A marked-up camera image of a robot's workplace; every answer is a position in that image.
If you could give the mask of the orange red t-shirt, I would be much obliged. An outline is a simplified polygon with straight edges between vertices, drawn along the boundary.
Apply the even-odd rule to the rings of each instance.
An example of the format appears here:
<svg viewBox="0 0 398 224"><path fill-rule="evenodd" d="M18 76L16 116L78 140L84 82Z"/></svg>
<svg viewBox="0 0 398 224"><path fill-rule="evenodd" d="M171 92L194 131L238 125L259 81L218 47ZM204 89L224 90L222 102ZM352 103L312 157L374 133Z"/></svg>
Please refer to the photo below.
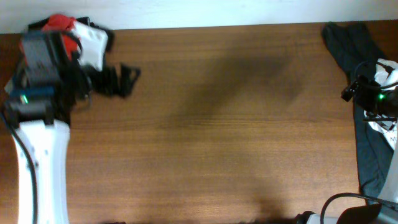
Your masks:
<svg viewBox="0 0 398 224"><path fill-rule="evenodd" d="M54 14L29 24L19 44L22 60L29 67L78 64L83 47L72 33L75 22L74 17Z"/></svg>

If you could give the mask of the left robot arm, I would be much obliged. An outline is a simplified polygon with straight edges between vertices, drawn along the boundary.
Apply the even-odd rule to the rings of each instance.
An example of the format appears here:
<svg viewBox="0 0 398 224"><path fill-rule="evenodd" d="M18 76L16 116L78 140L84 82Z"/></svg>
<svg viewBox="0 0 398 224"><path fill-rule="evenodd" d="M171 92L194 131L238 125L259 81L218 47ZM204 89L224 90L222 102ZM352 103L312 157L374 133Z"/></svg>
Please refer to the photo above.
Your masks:
<svg viewBox="0 0 398 224"><path fill-rule="evenodd" d="M23 58L11 79L1 118L17 151L19 223L68 223L66 161L71 112L91 93L122 98L132 93L138 67L97 71L81 65L82 45L67 52L70 32L29 32L22 36Z"/></svg>

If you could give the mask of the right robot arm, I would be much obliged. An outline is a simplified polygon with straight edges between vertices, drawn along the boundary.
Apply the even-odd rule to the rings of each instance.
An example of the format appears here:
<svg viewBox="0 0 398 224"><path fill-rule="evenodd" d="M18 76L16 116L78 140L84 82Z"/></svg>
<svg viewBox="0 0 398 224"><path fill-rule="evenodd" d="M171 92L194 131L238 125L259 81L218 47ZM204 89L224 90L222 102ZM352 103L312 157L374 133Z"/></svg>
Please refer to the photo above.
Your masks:
<svg viewBox="0 0 398 224"><path fill-rule="evenodd" d="M373 100L374 112L381 117L371 121L397 122L397 83L377 86ZM325 217L329 204L341 197L361 198L374 203L348 208L338 218ZM336 194L324 203L320 214L306 211L298 214L292 223L397 223L397 153L391 159L386 180L377 197L349 192Z"/></svg>

